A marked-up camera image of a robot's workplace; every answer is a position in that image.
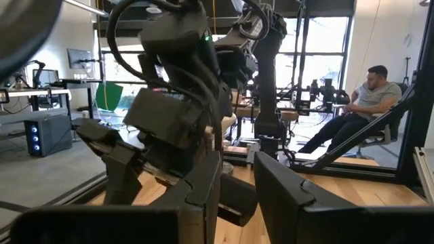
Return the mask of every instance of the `desktop computer tower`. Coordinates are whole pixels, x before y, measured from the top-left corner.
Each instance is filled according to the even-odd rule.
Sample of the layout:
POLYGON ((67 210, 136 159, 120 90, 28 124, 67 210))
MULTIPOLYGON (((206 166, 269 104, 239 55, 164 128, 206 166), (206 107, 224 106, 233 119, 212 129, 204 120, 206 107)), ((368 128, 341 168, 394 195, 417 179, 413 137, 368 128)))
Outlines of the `desktop computer tower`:
POLYGON ((24 122, 28 153, 46 157, 73 147, 71 122, 68 116, 57 115, 24 122))

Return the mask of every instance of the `gray t-shirt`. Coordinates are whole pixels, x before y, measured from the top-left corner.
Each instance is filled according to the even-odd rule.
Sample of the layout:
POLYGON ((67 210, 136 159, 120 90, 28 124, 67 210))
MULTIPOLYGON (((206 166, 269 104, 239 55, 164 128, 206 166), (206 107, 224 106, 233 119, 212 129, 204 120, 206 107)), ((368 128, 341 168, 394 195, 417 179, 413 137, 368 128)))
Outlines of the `gray t-shirt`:
MULTIPOLYGON (((357 102, 357 105, 364 108, 378 106, 382 101, 389 98, 401 99, 402 96, 401 88, 397 84, 391 82, 388 82, 387 85, 373 90, 369 90, 368 84, 365 82, 363 85, 357 88, 357 93, 359 94, 359 101, 357 102)), ((366 118, 368 121, 373 119, 373 116, 369 114, 357 114, 363 118, 366 118)))

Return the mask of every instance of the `reclining chair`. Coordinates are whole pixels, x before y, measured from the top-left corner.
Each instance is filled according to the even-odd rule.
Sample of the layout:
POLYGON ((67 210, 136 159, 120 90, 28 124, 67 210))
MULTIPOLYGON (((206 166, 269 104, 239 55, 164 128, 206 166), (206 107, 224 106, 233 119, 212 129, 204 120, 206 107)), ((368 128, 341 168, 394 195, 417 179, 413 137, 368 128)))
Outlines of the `reclining chair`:
MULTIPOLYGON (((408 86, 405 83, 395 83, 401 88, 401 93, 404 94, 406 92, 408 86)), ((379 117, 382 114, 375 114, 374 117, 379 117)), ((388 145, 392 142, 396 142, 398 140, 398 130, 399 124, 401 123, 401 119, 404 116, 404 113, 399 115, 396 120, 392 121, 390 124, 386 125, 386 127, 372 134, 370 137, 366 138, 359 146, 357 147, 356 153, 351 153, 344 155, 344 157, 351 157, 357 159, 374 159, 369 156, 365 156, 361 153, 362 148, 366 148, 369 146, 379 146, 379 145, 388 145)))

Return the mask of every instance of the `tripod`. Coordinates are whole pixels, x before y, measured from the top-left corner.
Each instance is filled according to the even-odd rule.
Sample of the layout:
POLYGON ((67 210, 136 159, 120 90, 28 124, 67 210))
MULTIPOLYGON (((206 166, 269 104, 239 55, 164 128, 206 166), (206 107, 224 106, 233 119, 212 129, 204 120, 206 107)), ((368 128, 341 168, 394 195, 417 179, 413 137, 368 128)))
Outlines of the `tripod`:
POLYGON ((406 58, 406 76, 404 77, 404 80, 402 83, 409 85, 409 77, 408 77, 408 60, 410 60, 411 57, 406 58))

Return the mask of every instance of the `wooden floor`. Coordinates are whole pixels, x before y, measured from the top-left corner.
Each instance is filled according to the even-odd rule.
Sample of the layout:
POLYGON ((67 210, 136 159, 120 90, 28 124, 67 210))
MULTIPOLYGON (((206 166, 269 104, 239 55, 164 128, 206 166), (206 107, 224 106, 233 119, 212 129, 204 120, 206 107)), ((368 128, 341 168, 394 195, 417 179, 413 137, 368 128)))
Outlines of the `wooden floor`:
MULTIPOLYGON (((254 184, 253 171, 250 168, 236 167, 234 176, 254 184)), ((421 206, 427 203, 405 186, 366 182, 327 176, 303 175, 330 192, 357 205, 411 205, 421 206)), ((158 184, 154 177, 143 173, 139 180, 143 189, 138 194, 134 205, 147 205, 160 197, 165 187, 158 184)), ((96 197, 91 205, 101 205, 104 195, 96 197)), ((217 219, 215 244, 268 244, 270 243, 260 208, 250 222, 242 227, 235 226, 220 218, 217 219)))

